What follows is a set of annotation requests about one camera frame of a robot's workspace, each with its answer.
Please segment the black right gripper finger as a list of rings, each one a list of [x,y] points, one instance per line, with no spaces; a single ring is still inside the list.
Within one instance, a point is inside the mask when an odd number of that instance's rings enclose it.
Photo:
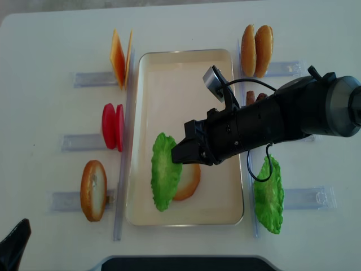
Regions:
[[[185,138],[171,150],[173,163],[194,164],[201,162],[199,143],[196,139]]]

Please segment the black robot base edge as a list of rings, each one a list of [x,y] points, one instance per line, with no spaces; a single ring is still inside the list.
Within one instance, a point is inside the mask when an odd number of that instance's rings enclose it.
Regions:
[[[117,257],[102,264],[101,270],[274,270],[255,257]]]

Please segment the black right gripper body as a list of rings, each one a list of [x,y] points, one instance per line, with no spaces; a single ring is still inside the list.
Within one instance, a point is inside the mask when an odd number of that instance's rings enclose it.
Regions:
[[[191,120],[184,125],[185,138],[199,143],[201,162],[220,164],[246,151],[245,130],[250,134],[251,150],[282,139],[282,114],[275,98],[268,97],[219,119]]]

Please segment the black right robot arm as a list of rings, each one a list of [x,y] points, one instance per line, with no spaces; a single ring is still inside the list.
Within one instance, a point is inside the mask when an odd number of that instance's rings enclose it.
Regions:
[[[204,76],[207,88],[226,107],[211,109],[205,120],[185,124],[185,139],[171,151],[175,163],[205,165],[254,148],[295,141],[312,134],[351,137],[360,129],[360,83],[333,72],[321,76],[314,67],[268,97],[240,107],[231,84],[219,69]]]

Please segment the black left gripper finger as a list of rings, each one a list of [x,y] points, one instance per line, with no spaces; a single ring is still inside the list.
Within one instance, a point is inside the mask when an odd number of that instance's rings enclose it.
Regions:
[[[1,270],[19,270],[20,262],[31,235],[30,222],[22,219],[1,241]]]

